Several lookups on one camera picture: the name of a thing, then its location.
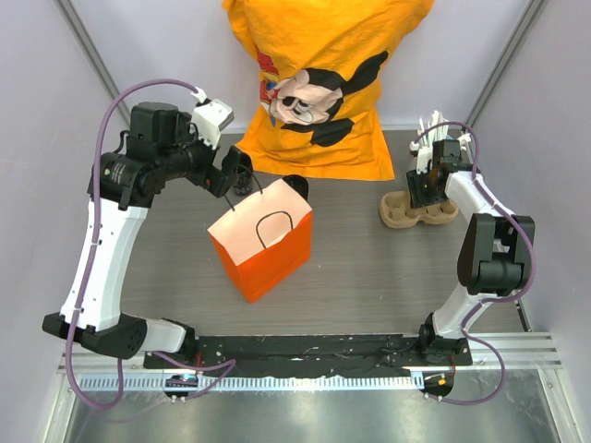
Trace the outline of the orange paper bag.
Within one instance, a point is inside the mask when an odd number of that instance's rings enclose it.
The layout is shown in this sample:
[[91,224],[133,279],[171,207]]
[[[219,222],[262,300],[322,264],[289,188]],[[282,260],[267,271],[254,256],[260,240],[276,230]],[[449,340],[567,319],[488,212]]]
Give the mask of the orange paper bag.
[[254,303],[311,254],[313,209],[283,178],[261,187],[208,229],[237,290]]

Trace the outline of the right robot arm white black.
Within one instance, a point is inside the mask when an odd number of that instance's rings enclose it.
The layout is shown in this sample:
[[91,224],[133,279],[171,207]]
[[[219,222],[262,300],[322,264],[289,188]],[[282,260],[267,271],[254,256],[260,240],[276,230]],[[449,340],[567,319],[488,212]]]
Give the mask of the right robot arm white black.
[[434,142],[426,168],[409,171],[406,180],[412,209],[433,215],[451,203],[468,221],[457,259],[458,283],[419,329],[418,356],[435,365],[468,351],[469,327],[489,305],[506,303],[529,287],[536,226],[494,197],[458,140]]

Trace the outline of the pulp cup carrier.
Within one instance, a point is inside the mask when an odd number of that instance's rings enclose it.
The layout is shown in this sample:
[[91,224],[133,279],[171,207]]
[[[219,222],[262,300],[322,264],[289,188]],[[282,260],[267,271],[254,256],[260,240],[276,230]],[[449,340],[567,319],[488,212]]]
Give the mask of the pulp cup carrier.
[[459,213],[457,205],[450,200],[414,209],[408,191],[385,194],[380,200],[379,211],[383,223],[392,229],[412,228],[420,222],[426,225],[448,224]]

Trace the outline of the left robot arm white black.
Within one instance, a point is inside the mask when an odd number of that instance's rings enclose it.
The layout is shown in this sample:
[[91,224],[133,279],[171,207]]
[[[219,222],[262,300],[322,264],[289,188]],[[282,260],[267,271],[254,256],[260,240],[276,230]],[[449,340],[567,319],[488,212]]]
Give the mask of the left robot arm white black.
[[44,332],[122,360],[162,352],[178,368],[195,361],[193,328],[126,315],[121,292],[139,229],[167,182],[186,179],[216,198],[236,183],[245,157],[238,148],[229,149],[220,167],[213,164],[233,119],[233,110],[219,100],[206,100],[191,113],[160,102],[133,107],[119,147],[102,154],[90,179],[89,224],[75,280],[61,309],[44,317]]

